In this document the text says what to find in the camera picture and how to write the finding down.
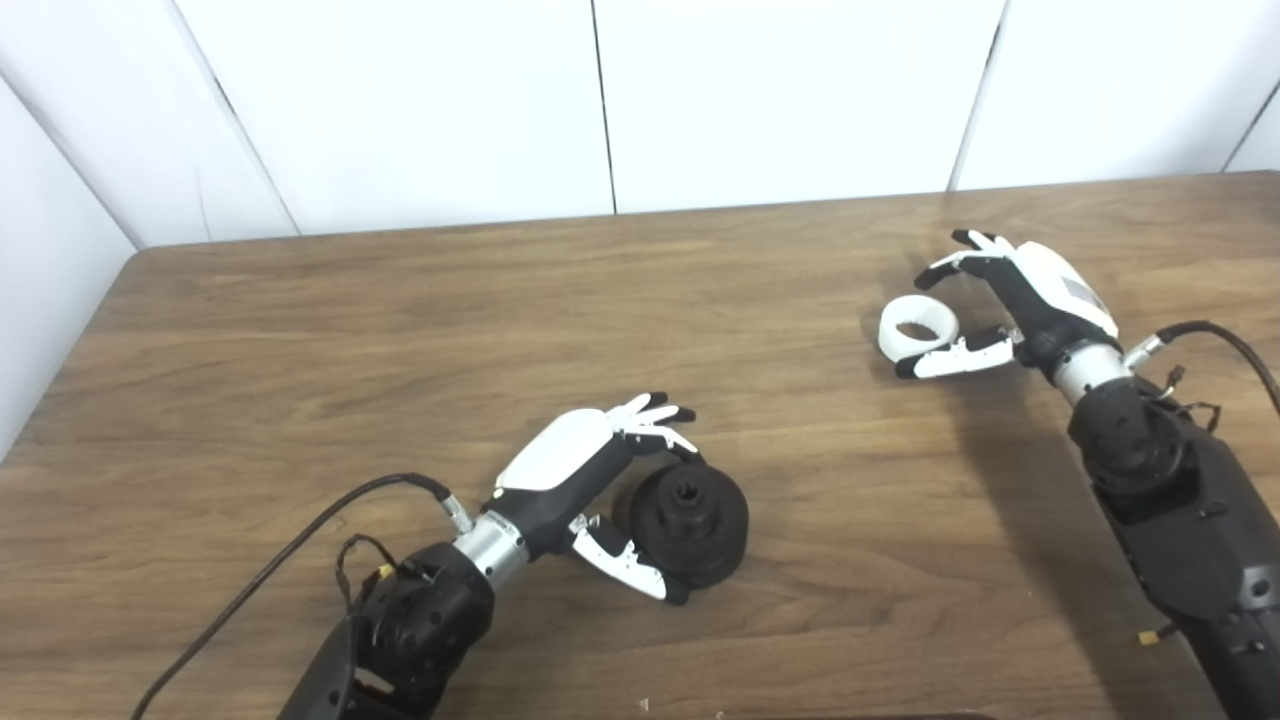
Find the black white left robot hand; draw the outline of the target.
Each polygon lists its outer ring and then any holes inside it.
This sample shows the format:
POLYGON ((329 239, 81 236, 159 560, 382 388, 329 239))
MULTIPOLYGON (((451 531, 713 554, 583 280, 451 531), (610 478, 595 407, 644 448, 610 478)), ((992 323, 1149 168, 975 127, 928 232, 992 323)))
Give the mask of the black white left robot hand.
POLYGON ((703 464, 700 450, 676 429, 695 418, 663 392, 608 410, 563 413, 499 473, 481 518, 511 536, 525 562, 572 551, 648 597, 684 606, 689 589, 614 523, 588 510, 637 456, 667 452, 684 464, 703 464))

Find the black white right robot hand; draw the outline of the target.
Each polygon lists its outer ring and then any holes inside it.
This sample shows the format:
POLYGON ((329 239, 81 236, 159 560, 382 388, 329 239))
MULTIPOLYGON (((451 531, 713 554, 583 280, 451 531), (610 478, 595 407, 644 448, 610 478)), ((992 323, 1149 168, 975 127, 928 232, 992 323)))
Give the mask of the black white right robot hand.
POLYGON ((975 229, 955 229, 951 237, 963 250, 928 265, 915 278, 915 287, 931 290, 951 275, 972 275, 988 284, 1012 325, 995 325, 897 359, 897 378, 956 375, 1010 363, 1051 378, 1075 351, 1100 346, 1120 355, 1117 325, 1108 309, 1052 249, 1030 241, 1015 246, 1002 236, 975 229))

